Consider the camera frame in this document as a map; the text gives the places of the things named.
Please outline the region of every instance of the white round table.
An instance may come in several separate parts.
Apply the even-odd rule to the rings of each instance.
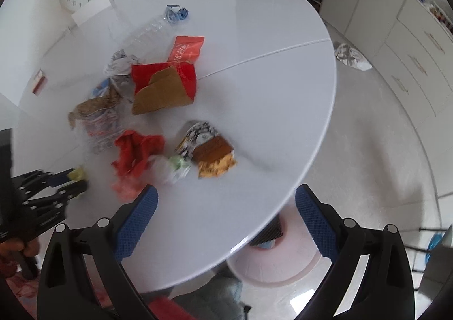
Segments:
[[[196,62],[193,105],[131,116],[142,134],[162,134],[166,153],[186,124],[206,120],[231,142],[237,166],[220,178],[189,175],[157,186],[159,207],[123,266],[137,290],[189,280],[221,263],[251,240],[293,196],[322,143],[336,89],[329,34],[306,0],[115,0],[68,32],[44,56],[48,78],[35,96],[28,85],[14,130],[14,172],[58,172],[84,164],[90,189],[72,200],[66,223],[86,227],[121,206],[110,188],[110,148],[83,160],[67,113],[103,78],[120,38],[162,14],[186,7],[178,34],[205,36]],[[165,61],[166,54],[154,60]],[[52,232],[42,237],[44,252]]]

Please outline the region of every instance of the crumpled plastic bag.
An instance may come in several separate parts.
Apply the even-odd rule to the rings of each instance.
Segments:
[[[351,46],[346,43],[341,44],[337,48],[335,56],[341,63],[361,71],[367,71],[373,68],[362,53],[357,49],[351,48]]]
[[[175,155],[166,158],[163,155],[151,155],[148,158],[149,167],[142,179],[149,183],[173,184],[184,178],[190,169],[190,162],[182,156]]]

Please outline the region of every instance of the crumpled wrapper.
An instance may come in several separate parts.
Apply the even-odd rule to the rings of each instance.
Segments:
[[[337,59],[347,66],[359,69],[361,71],[367,71],[372,69],[373,66],[366,60],[364,55],[357,49],[352,48],[346,43],[341,44],[335,51]]]
[[[123,132],[121,96],[109,85],[104,96],[88,99],[67,116],[80,145],[90,153],[100,153],[113,146]]]
[[[200,178],[219,177],[237,163],[233,147],[208,122],[189,128],[176,152],[198,163]]]
[[[71,129],[74,129],[76,120],[85,119],[99,110],[111,109],[121,102],[121,96],[118,91],[109,86],[104,96],[88,99],[77,105],[72,112],[67,115]]]
[[[149,184],[174,184],[184,178],[190,170],[190,162],[179,155],[170,158],[152,155],[148,158],[148,164],[142,180]]]
[[[104,74],[108,77],[131,74],[133,64],[139,64],[139,58],[134,55],[126,55],[124,49],[114,52],[110,62],[104,68]]]
[[[139,63],[139,58],[134,55],[126,55],[124,49],[121,49],[113,54],[110,62],[104,68],[104,74],[108,76],[112,85],[129,104],[134,102],[135,83],[131,77],[132,65]]]

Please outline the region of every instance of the person's hand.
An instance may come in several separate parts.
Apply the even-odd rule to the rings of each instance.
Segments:
[[[12,238],[8,241],[0,243],[0,257],[11,260],[11,253],[12,252],[20,252],[23,251],[23,254],[27,257],[36,256],[39,253],[39,242],[38,239],[35,238],[34,240],[23,243],[18,238]]]

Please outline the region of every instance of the floor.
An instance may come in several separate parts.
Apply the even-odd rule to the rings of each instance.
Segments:
[[[328,25],[332,42],[347,42]],[[395,224],[403,241],[427,246],[432,234],[411,232],[440,225],[430,167],[403,107],[375,70],[361,72],[337,62],[338,87],[331,123],[316,160],[305,178],[318,198],[342,217],[361,226],[381,229]],[[423,269],[423,255],[408,251],[411,266]],[[347,310],[366,266],[356,274],[337,313]],[[304,278],[281,288],[244,284],[242,301],[252,306],[250,320],[292,320],[310,299],[330,266],[322,258]],[[205,284],[213,272],[176,287],[172,297]],[[421,280],[414,273],[414,286]],[[298,303],[290,301],[299,297]],[[419,316],[429,301],[416,294]]]

